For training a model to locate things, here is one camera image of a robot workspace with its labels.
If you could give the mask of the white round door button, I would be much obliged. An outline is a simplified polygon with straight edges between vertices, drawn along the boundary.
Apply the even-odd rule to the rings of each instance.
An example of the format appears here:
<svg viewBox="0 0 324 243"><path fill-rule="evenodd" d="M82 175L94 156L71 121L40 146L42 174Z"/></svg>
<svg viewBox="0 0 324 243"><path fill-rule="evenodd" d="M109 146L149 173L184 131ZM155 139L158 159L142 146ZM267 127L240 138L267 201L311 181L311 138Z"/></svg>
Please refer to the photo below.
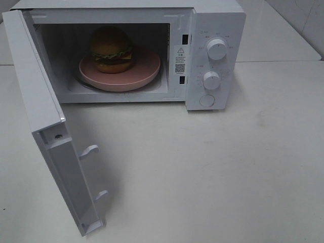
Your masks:
<svg viewBox="0 0 324 243"><path fill-rule="evenodd" d="M212 95L204 95L200 98L199 103L203 107L212 107L215 103L215 98Z"/></svg>

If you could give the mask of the pink round plate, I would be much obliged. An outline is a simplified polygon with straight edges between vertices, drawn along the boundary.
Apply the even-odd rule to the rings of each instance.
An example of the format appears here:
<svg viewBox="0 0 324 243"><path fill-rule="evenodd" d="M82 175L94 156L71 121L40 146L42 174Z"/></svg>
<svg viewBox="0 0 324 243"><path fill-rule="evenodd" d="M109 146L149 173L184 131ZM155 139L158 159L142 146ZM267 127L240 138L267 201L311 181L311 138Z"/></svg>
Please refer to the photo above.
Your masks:
<svg viewBox="0 0 324 243"><path fill-rule="evenodd" d="M157 53L137 47L130 68L120 73L100 72L90 56L83 57L78 65L84 82L104 91L126 92L139 89L155 79L161 67Z"/></svg>

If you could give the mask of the toy burger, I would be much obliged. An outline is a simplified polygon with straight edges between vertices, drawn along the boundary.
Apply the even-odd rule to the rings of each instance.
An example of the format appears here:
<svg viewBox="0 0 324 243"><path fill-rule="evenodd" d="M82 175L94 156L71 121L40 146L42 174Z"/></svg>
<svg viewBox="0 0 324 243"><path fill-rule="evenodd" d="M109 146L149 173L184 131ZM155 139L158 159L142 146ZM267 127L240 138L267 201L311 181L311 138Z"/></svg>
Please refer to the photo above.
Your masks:
<svg viewBox="0 0 324 243"><path fill-rule="evenodd" d="M114 26L96 29L90 37L90 50L98 71L116 74L132 65L133 43L125 32Z"/></svg>

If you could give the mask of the white microwave door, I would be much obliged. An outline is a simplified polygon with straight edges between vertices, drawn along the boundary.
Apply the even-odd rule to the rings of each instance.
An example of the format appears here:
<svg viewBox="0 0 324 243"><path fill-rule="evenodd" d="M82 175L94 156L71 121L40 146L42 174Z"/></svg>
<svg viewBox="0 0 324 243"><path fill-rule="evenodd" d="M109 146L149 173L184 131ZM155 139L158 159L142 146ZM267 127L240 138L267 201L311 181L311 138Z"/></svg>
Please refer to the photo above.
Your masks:
<svg viewBox="0 0 324 243"><path fill-rule="evenodd" d="M80 162L99 148L91 145L77 152L51 84L48 54L38 39L31 14L13 10L3 13L3 21L32 136L76 226L85 236L105 225L95 202L107 191L92 195Z"/></svg>

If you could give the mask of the lower white round knob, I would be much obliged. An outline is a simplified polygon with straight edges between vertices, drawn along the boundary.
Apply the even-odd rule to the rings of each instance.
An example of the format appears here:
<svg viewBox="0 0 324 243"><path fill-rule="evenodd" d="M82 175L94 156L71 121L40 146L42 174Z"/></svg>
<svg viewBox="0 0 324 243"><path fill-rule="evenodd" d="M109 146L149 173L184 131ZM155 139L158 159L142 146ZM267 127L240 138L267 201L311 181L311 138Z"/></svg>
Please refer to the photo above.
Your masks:
<svg viewBox="0 0 324 243"><path fill-rule="evenodd" d="M207 90L214 90L220 86L221 78L215 71L206 72L203 75L203 86Z"/></svg>

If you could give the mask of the white round knob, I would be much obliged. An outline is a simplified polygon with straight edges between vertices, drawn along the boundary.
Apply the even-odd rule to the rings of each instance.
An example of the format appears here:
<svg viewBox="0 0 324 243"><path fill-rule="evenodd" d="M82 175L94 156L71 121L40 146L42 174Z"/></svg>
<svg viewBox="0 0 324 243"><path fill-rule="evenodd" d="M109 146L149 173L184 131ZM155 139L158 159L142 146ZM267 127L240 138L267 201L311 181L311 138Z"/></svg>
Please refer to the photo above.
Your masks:
<svg viewBox="0 0 324 243"><path fill-rule="evenodd" d="M203 86L207 90L214 90L220 86L221 78L215 71L206 72L203 75Z"/></svg>
<svg viewBox="0 0 324 243"><path fill-rule="evenodd" d="M220 60L227 55L228 45L225 39L214 37L206 45L208 57L212 60Z"/></svg>

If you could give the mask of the white warning sticker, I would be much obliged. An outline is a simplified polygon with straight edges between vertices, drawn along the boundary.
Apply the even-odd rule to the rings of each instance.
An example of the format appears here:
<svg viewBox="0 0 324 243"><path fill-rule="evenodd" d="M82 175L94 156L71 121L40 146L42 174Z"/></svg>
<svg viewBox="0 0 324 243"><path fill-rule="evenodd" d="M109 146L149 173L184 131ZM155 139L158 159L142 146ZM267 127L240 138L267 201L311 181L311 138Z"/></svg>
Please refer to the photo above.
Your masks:
<svg viewBox="0 0 324 243"><path fill-rule="evenodd" d="M175 74L183 74L183 75L186 74L188 54L189 54L189 48L187 45L174 46L173 71Z"/></svg>

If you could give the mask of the glass microwave turntable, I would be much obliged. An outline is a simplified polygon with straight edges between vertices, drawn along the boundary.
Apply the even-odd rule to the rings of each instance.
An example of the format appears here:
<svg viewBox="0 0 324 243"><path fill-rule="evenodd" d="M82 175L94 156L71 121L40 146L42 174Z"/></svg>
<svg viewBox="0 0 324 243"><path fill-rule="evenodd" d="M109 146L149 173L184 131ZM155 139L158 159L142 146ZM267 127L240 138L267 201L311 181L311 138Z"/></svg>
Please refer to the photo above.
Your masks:
<svg viewBox="0 0 324 243"><path fill-rule="evenodd" d="M80 77L76 77L75 80L78 81L83 87L86 87L89 90L93 90L96 92L106 92L105 90L98 89L98 88L94 87L93 85L88 84Z"/></svg>

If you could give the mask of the white microwave oven body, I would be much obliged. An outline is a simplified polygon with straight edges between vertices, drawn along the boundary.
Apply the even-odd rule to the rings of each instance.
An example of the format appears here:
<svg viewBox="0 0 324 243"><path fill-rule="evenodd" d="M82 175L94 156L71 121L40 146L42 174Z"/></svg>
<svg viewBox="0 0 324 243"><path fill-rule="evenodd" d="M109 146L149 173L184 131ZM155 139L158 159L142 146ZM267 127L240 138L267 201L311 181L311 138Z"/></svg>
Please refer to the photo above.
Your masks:
<svg viewBox="0 0 324 243"><path fill-rule="evenodd" d="M19 1L9 11L13 10L31 14L48 54L51 84L60 104L183 101L188 110L226 106L246 19L236 1ZM82 78L80 60L92 58L92 33L103 26L125 32L133 43L133 55L137 47L159 55L161 67L153 81L132 91L96 92L75 80ZM207 42L214 37L228 45L220 60L207 54ZM173 71L176 45L189 48L185 75ZM217 89L203 86L203 75L209 71L221 78ZM204 95L215 98L212 107L200 105Z"/></svg>

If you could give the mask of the upper white round knob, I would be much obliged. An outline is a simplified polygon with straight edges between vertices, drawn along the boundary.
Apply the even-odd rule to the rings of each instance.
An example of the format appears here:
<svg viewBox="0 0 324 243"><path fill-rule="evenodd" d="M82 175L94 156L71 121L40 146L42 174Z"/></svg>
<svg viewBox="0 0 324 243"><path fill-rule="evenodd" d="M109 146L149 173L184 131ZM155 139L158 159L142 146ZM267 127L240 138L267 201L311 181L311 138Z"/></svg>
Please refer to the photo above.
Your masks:
<svg viewBox="0 0 324 243"><path fill-rule="evenodd" d="M228 45L225 39L214 37L206 45L208 57L212 60L220 60L227 55Z"/></svg>

